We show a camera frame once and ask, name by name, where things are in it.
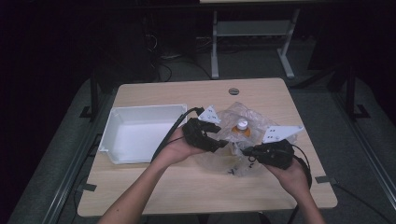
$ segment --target plastic bag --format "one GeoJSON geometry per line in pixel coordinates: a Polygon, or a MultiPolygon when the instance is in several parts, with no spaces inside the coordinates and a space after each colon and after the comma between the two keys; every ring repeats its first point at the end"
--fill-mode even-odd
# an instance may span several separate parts
{"type": "Polygon", "coordinates": [[[208,136],[216,140],[227,140],[230,143],[214,153],[206,152],[195,155],[195,160],[206,169],[221,174],[237,176],[260,174],[263,166],[257,161],[250,161],[240,149],[260,144],[268,127],[276,125],[276,123],[238,102],[228,109],[218,112],[218,116],[221,120],[219,124],[221,130],[218,133],[209,133],[208,136]],[[240,119],[247,121],[247,126],[250,129],[249,136],[233,132],[233,127],[240,119]]]}

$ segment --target orange bottle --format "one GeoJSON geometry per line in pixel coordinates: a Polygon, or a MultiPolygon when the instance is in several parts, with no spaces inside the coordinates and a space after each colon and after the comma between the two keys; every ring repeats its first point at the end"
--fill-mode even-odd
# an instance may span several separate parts
{"type": "Polygon", "coordinates": [[[250,129],[248,127],[248,121],[245,119],[238,120],[238,124],[232,128],[234,133],[242,133],[246,137],[250,136],[250,129]]]}

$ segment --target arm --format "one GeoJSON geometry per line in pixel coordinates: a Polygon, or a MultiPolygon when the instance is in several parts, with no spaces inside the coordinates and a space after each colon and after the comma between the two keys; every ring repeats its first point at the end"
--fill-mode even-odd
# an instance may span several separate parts
{"type": "MultiPolygon", "coordinates": [[[[177,129],[170,141],[181,136],[183,132],[177,129]]],[[[167,145],[131,187],[107,209],[99,223],[137,223],[166,169],[174,163],[186,160],[190,155],[201,152],[201,149],[188,145],[184,138],[167,145]]]]}
{"type": "Polygon", "coordinates": [[[293,159],[287,170],[269,165],[265,165],[265,167],[279,180],[282,188],[296,200],[306,223],[326,223],[309,191],[303,167],[297,160],[293,159]]]}

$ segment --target table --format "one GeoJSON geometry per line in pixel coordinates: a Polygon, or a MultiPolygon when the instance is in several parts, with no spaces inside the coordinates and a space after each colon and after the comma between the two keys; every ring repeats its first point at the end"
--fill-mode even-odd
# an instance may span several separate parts
{"type": "MultiPolygon", "coordinates": [[[[234,102],[254,109],[279,125],[303,124],[281,78],[128,84],[120,86],[113,106],[213,105],[220,111],[234,102]],[[231,95],[230,88],[237,88],[239,94],[231,95]]],[[[295,144],[305,152],[311,164],[314,177],[311,192],[318,207],[335,207],[337,200],[331,185],[315,181],[315,177],[324,176],[325,172],[307,131],[298,134],[295,144]]],[[[87,180],[96,190],[84,190],[78,214],[101,216],[147,166],[146,163],[115,165],[107,155],[98,153],[87,180]]],[[[265,169],[256,176],[220,175],[197,165],[194,157],[189,157],[167,169],[143,214],[264,211],[291,209],[295,205],[294,199],[265,169]]]]}

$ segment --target bottle cap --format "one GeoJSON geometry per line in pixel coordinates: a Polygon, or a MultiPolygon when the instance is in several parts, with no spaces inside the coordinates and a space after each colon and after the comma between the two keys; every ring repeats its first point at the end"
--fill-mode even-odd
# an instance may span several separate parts
{"type": "Polygon", "coordinates": [[[245,119],[240,119],[238,120],[238,124],[236,125],[236,127],[239,130],[245,130],[248,127],[248,121],[245,119]]]}

